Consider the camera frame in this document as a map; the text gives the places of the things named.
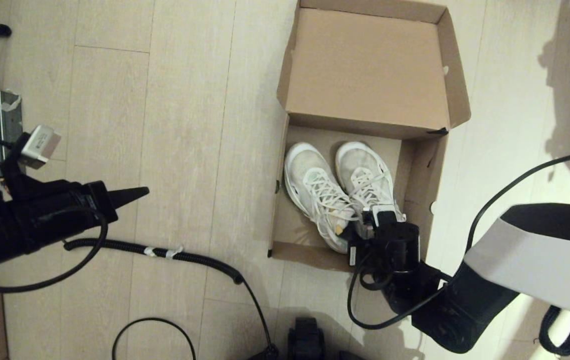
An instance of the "white sneaker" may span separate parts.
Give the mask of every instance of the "white sneaker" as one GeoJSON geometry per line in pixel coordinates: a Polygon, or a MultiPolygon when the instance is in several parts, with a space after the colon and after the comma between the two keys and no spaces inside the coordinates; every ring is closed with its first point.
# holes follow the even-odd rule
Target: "white sneaker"
{"type": "Polygon", "coordinates": [[[362,142],[348,142],[336,152],[336,172],[343,189],[349,194],[359,217],[356,226],[363,239],[373,237],[373,228],[362,223],[362,212],[373,205],[393,205],[396,220],[406,221],[394,200],[394,181],[383,159],[362,142]]]}
{"type": "Polygon", "coordinates": [[[316,224],[330,248],[346,254],[347,241],[339,235],[358,217],[316,148],[301,142],[289,149],[285,158],[285,186],[289,197],[316,224]]]}

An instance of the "white shoelace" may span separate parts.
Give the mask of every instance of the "white shoelace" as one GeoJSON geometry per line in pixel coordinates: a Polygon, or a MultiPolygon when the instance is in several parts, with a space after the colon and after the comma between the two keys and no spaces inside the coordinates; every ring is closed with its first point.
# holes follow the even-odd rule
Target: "white shoelace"
{"type": "Polygon", "coordinates": [[[365,169],[358,171],[360,173],[353,178],[356,187],[349,194],[351,198],[358,200],[366,207],[378,204],[392,204],[394,202],[392,198],[388,198],[387,194],[380,187],[376,188],[374,186],[374,183],[382,181],[389,174],[389,171],[384,171],[376,176],[371,171],[365,171],[365,169]]]}
{"type": "Polygon", "coordinates": [[[343,210],[353,207],[353,203],[351,203],[349,197],[346,196],[342,189],[329,179],[326,173],[321,171],[311,173],[305,184],[309,186],[312,196],[314,196],[315,215],[314,218],[309,218],[316,223],[318,232],[323,237],[328,237],[329,230],[321,226],[322,220],[325,220],[327,224],[331,224],[330,216],[345,221],[356,221],[358,219],[355,214],[353,216],[342,214],[343,210]]]}

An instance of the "shoe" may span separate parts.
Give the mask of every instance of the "shoe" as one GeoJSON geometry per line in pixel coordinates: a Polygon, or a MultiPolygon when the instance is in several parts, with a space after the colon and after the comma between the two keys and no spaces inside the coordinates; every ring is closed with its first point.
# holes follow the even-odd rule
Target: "shoe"
{"type": "Polygon", "coordinates": [[[362,212],[374,205],[392,205],[399,222],[407,216],[394,199],[394,181],[383,159],[362,142],[348,142],[336,152],[336,173],[342,188],[355,205],[359,221],[358,235],[363,239],[374,236],[373,228],[362,221],[362,212]]]}
{"type": "Polygon", "coordinates": [[[358,217],[323,155],[308,143],[292,146],[285,158],[285,186],[294,204],[318,227],[325,242],[347,253],[347,240],[339,237],[358,217]]]}

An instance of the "wooden floor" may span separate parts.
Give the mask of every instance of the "wooden floor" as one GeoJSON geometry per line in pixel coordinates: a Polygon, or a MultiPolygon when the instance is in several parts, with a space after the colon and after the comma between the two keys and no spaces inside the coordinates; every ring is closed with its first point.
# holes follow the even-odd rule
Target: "wooden floor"
{"type": "MultiPolygon", "coordinates": [[[[438,2],[454,18],[473,113],[449,135],[427,257],[451,274],[481,205],[527,169],[570,154],[570,0],[438,2]]],[[[283,352],[294,317],[313,315],[332,355],[554,359],[534,341],[548,305],[527,296],[456,355],[408,321],[381,331],[352,325],[348,274],[266,258],[283,114],[275,92],[295,4],[0,0],[0,23],[13,29],[0,39],[0,88],[22,95],[26,129],[63,134],[55,160],[31,175],[150,187],[119,210],[109,236],[230,262],[253,286],[283,352]]],[[[508,206],[533,201],[570,203],[570,164],[513,189],[479,232],[508,206]]],[[[85,254],[50,246],[0,266],[0,283],[43,280],[85,254]]],[[[356,301],[367,321],[390,315],[376,294],[360,291],[356,301]]],[[[115,251],[102,250],[61,284],[7,295],[5,307],[13,360],[106,360],[118,330],[150,316],[185,328],[200,360],[242,360],[264,347],[250,297],[225,276],[115,251]]],[[[129,330],[118,354],[191,358],[162,324],[129,330]]]]}

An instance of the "shoelace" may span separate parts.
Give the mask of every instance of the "shoelace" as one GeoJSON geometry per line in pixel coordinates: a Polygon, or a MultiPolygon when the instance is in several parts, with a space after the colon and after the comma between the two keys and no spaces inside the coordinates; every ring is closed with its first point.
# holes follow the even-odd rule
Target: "shoelace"
{"type": "Polygon", "coordinates": [[[360,170],[360,173],[353,180],[356,187],[351,191],[349,196],[368,207],[377,204],[390,204],[392,199],[381,199],[380,195],[384,195],[384,193],[374,187],[374,183],[383,180],[387,174],[389,174],[389,171],[384,171],[379,175],[373,176],[370,171],[360,170]]]}
{"type": "Polygon", "coordinates": [[[349,197],[342,191],[342,189],[332,182],[326,173],[315,172],[310,174],[309,180],[306,184],[310,187],[310,191],[314,196],[314,218],[310,219],[316,223],[318,232],[323,236],[329,235],[329,230],[321,226],[321,220],[325,220],[330,224],[329,217],[343,219],[345,221],[356,221],[357,216],[345,216],[342,210],[353,207],[353,203],[349,197]]]}

